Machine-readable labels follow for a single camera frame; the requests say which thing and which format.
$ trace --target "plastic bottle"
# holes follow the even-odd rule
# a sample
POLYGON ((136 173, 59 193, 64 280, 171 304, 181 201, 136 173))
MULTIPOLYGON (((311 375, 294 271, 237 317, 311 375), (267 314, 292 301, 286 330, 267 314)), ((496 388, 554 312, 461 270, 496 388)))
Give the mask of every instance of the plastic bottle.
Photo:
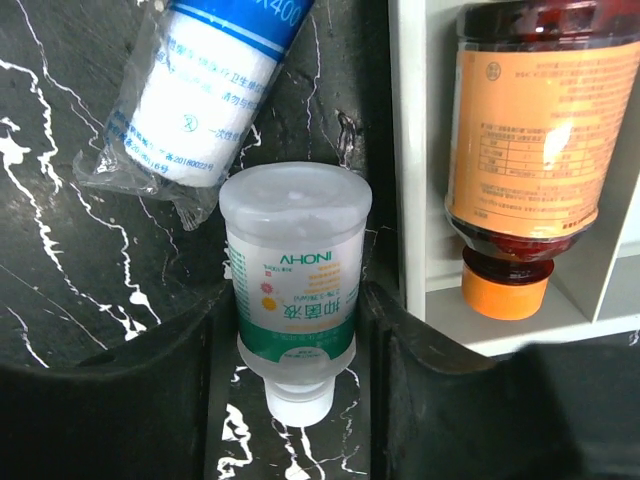
POLYGON ((314 0, 150 1, 84 185, 173 201, 186 230, 218 202, 314 0))
POLYGON ((446 210, 462 291, 520 320, 593 224, 640 60, 640 2, 509 1, 458 15, 446 210))
POLYGON ((240 319, 238 348, 285 425, 322 420, 355 355, 371 189, 311 162, 244 170, 220 191, 240 319))

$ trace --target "plastic wrapper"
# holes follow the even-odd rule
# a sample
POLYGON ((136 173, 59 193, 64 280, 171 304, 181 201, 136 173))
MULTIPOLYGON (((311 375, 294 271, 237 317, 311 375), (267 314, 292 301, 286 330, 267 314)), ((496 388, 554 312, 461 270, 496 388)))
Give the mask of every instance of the plastic wrapper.
POLYGON ((105 146, 74 161, 80 184, 170 200, 197 228, 313 1, 150 1, 105 146))

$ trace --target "green label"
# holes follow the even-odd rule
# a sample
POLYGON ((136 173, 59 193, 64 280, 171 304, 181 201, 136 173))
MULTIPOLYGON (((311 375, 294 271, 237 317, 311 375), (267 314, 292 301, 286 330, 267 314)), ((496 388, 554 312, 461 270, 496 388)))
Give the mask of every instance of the green label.
POLYGON ((347 320, 341 325, 319 333, 291 334, 266 330, 254 325, 246 318, 240 317, 240 336, 242 343, 254 354, 272 362, 279 362, 287 352, 296 350, 292 357, 306 358, 317 356, 313 350, 306 353, 304 348, 324 350, 329 358, 342 355, 353 340, 355 328, 355 314, 347 316, 347 320))
POLYGON ((319 248, 272 249, 227 232, 242 342, 275 363, 342 355, 351 345, 364 229, 319 248))

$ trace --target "white shelf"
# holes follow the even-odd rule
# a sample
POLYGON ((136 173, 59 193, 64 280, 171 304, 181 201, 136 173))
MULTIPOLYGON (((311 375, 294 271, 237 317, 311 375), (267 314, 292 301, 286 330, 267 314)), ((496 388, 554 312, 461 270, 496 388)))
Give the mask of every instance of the white shelf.
POLYGON ((531 342, 567 342, 640 329, 638 78, 598 220, 556 260, 540 312, 521 322, 500 322, 475 313, 462 299, 463 242, 448 225, 443 202, 457 51, 454 21, 464 3, 395 0, 390 7, 400 283, 407 309, 485 355, 531 342))
POLYGON ((464 303, 459 288, 427 293, 426 305, 432 327, 487 356, 534 342, 573 342, 640 328, 640 313, 591 322, 553 285, 540 311, 519 322, 499 322, 475 313, 464 303))

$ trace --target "sunflower logo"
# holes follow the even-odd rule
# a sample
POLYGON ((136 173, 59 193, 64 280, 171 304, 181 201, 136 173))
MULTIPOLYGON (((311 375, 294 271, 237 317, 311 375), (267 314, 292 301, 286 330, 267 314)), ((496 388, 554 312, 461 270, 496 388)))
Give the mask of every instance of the sunflower logo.
POLYGON ((260 290, 262 290, 264 293, 269 295, 270 293, 273 293, 273 285, 271 285, 270 283, 264 282, 263 284, 260 285, 260 290))
POLYGON ((268 310, 269 312, 273 312, 276 308, 278 308, 278 304, 271 297, 264 297, 262 299, 262 306, 264 307, 265 310, 268 310))

